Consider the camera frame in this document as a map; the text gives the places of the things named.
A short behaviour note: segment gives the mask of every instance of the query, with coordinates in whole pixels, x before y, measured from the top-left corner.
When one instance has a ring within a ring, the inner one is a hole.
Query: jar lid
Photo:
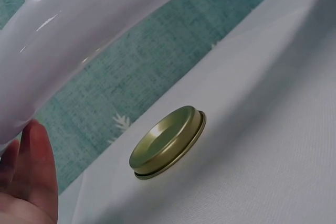
[[[192,106],[167,115],[133,150],[129,164],[136,177],[152,178],[175,164],[197,141],[205,123],[205,114]]]

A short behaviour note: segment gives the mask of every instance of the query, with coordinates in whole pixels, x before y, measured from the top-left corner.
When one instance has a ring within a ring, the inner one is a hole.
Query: gold metal lid
[[[139,179],[152,178],[175,164],[197,141],[206,117],[184,106],[155,125],[133,150],[129,163]]]

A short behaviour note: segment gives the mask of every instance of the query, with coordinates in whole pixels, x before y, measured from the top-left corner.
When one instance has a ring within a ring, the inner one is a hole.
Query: white plastic container
[[[28,0],[0,36],[0,153],[106,46],[169,0]]]

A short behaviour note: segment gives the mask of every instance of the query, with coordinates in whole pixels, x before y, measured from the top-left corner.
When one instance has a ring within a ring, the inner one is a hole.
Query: teal patterned cloth
[[[59,91],[37,119],[50,134],[60,192],[261,1],[172,0]],[[24,2],[0,0],[0,29]]]

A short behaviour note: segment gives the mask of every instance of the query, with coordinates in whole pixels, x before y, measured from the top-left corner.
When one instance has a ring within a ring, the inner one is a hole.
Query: hand
[[[1,224],[57,223],[58,188],[52,152],[47,131],[36,120],[23,130],[21,143],[15,140],[7,148],[0,161]]]

